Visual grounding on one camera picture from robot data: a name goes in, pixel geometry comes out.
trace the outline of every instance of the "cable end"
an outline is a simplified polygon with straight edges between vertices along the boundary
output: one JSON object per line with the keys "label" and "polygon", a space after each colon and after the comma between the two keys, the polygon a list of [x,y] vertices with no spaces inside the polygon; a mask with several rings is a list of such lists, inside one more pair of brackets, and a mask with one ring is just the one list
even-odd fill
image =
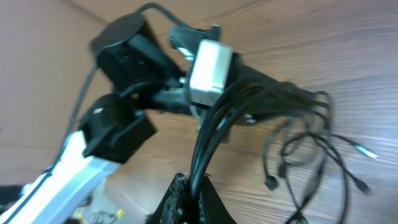
{"label": "cable end", "polygon": [[369,149],[367,149],[359,144],[355,145],[355,149],[358,150],[360,153],[364,154],[365,156],[368,156],[372,159],[377,158],[377,155],[375,153],[373,153]]}
{"label": "cable end", "polygon": [[368,187],[368,185],[364,181],[356,179],[355,185],[360,191],[362,191],[362,193],[367,194],[367,195],[371,193],[371,189]]}
{"label": "cable end", "polygon": [[266,186],[269,190],[275,190],[278,187],[278,180],[274,176],[267,176],[266,178]]}
{"label": "cable end", "polygon": [[278,176],[285,179],[287,177],[287,166],[284,162],[278,167]]}

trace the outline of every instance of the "wooden table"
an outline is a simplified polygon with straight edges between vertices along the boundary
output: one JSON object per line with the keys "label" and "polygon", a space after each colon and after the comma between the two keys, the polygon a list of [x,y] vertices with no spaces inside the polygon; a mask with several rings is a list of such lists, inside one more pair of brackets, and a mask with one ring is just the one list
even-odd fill
{"label": "wooden table", "polygon": [[[222,1],[227,7],[228,1]],[[172,4],[167,1],[166,6],[172,10]],[[181,7],[177,8],[179,11],[174,13],[184,14]],[[223,42],[242,53],[249,66],[278,80],[295,82],[308,90],[325,90],[334,96],[335,132],[364,144],[379,156],[369,159],[335,141],[348,169],[373,190],[365,196],[351,183],[348,223],[395,223],[398,1],[250,1],[190,24],[207,27],[216,22],[223,28]],[[165,32],[159,34],[166,46]],[[182,56],[170,49],[168,52],[186,66]],[[155,210],[173,176],[188,172],[197,136],[198,123],[193,118],[154,111],[149,114],[159,133],[109,178],[107,187],[107,194],[139,223]],[[278,121],[233,128],[231,142],[216,151],[207,170],[238,223],[282,223],[294,211],[283,181],[273,192],[264,185],[262,147],[265,136]],[[276,170],[279,146],[274,144],[271,149],[272,173]],[[313,166],[306,166],[289,174],[297,195],[301,195],[312,169]],[[305,211],[309,222],[335,223],[342,192],[340,169],[329,162],[323,185]]]}

